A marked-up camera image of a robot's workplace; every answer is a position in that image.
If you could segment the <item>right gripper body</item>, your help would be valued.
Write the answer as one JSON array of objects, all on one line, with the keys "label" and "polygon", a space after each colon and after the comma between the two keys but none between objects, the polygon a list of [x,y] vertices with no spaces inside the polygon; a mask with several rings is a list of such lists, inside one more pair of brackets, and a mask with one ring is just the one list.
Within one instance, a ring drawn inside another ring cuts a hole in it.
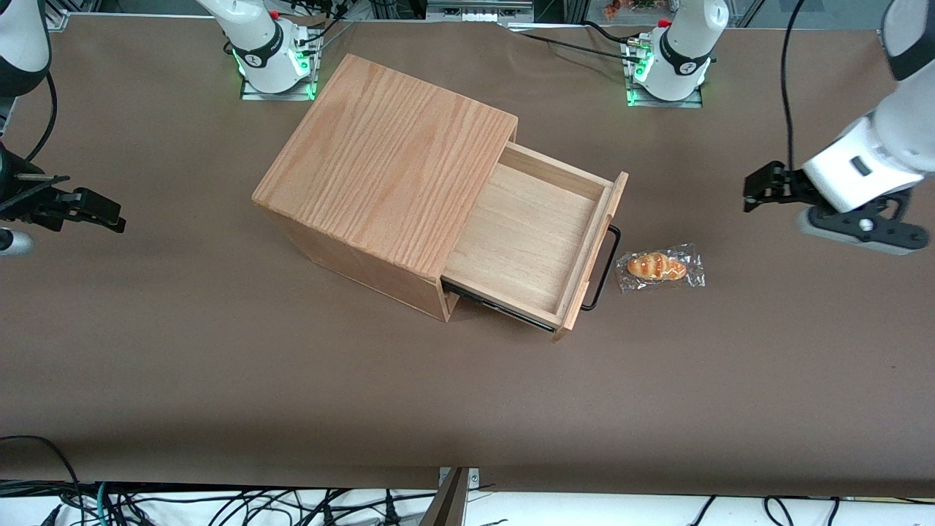
[{"label": "right gripper body", "polygon": [[50,186],[53,176],[11,153],[4,143],[1,143],[1,161],[2,223],[20,221],[53,229],[50,219],[32,217],[40,203],[41,192]]}]

